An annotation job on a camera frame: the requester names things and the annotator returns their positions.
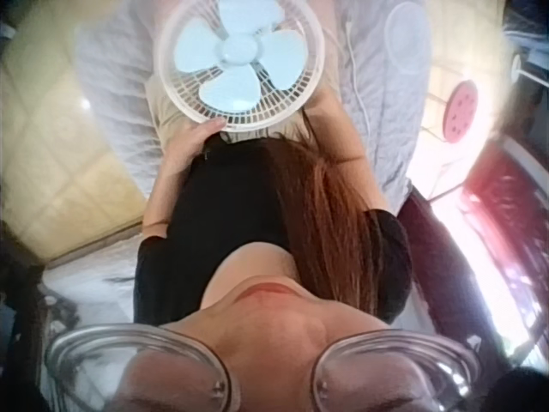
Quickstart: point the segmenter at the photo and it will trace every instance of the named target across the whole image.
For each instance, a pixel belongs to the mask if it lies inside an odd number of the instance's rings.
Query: fan grille
[[[218,14],[218,0],[193,0],[177,11],[166,25],[159,49],[160,76],[166,91],[176,106],[196,122],[222,116],[227,120],[227,131],[252,131],[281,122],[296,112],[312,95],[323,71],[324,38],[313,12],[300,0],[278,0],[286,11],[287,19],[278,29],[293,29],[301,33],[307,42],[309,57],[301,77],[289,90],[278,90],[269,80],[267,71],[253,63],[260,79],[262,99],[248,112],[222,112],[206,105],[199,97],[199,89],[204,82],[222,73],[220,67],[202,70],[192,74],[178,71],[172,58],[181,27],[192,18],[205,19],[210,27],[222,38],[227,33]]]

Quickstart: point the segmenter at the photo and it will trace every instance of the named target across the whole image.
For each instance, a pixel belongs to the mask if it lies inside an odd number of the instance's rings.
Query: fan blade
[[[261,38],[263,55],[259,63],[279,90],[292,88],[303,73],[308,50],[305,39],[295,30],[280,30]]]
[[[179,35],[175,46],[175,67],[184,73],[211,69],[220,61],[216,50],[220,42],[205,20],[192,19]]]
[[[232,67],[200,87],[200,99],[222,112],[247,112],[261,100],[261,84],[249,64]]]
[[[220,18],[229,34],[254,34],[286,17],[276,0],[220,0]]]

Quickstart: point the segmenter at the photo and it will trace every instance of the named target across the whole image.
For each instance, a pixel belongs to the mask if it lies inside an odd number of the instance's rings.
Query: beige pants
[[[339,48],[336,42],[337,26],[335,21],[334,0],[309,0],[310,6],[317,13],[326,35],[326,62],[322,82],[332,87],[339,95]],[[194,122],[185,116],[173,104],[166,93],[160,76],[154,74],[147,82],[146,86],[148,106],[153,117],[154,128],[160,138],[160,143],[164,149],[170,139],[182,130],[191,128]],[[276,136],[281,134],[288,139],[298,140],[299,136],[308,136],[308,130],[305,127],[305,121],[301,112],[294,113],[290,118],[282,123],[275,124],[267,129],[255,130],[245,133],[222,133],[221,137],[226,142],[243,142],[250,139],[257,139],[266,136]]]

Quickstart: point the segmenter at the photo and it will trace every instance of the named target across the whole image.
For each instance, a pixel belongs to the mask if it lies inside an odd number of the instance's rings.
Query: electric fan
[[[192,120],[252,131],[295,113],[323,73],[323,30],[305,0],[186,0],[160,37],[157,66]]]

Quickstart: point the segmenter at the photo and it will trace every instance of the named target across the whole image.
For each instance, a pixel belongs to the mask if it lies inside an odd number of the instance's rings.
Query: pink circle
[[[458,143],[471,129],[479,107],[479,90],[474,82],[461,82],[450,96],[444,112],[444,139]]]

